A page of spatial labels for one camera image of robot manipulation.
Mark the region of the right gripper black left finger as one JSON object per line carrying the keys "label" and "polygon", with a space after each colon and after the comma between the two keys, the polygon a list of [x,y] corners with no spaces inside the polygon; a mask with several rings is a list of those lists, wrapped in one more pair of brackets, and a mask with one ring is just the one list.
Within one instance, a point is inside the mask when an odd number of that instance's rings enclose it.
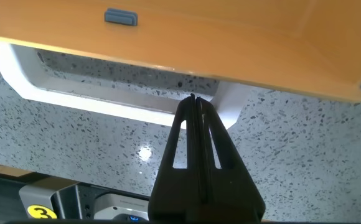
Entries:
{"label": "right gripper black left finger", "polygon": [[[200,203],[200,168],[197,149],[197,109],[195,95],[177,107],[167,144],[148,205],[152,222],[184,221],[187,211]],[[187,167],[174,167],[182,122],[186,122]]]}

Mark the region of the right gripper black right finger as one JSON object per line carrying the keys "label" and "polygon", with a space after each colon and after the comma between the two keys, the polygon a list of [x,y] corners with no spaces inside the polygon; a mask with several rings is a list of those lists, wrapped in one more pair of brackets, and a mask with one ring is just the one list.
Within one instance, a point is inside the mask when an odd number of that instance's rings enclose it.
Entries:
{"label": "right gripper black right finger", "polygon": [[265,203],[218,113],[198,97],[197,115],[203,218],[260,222]]}

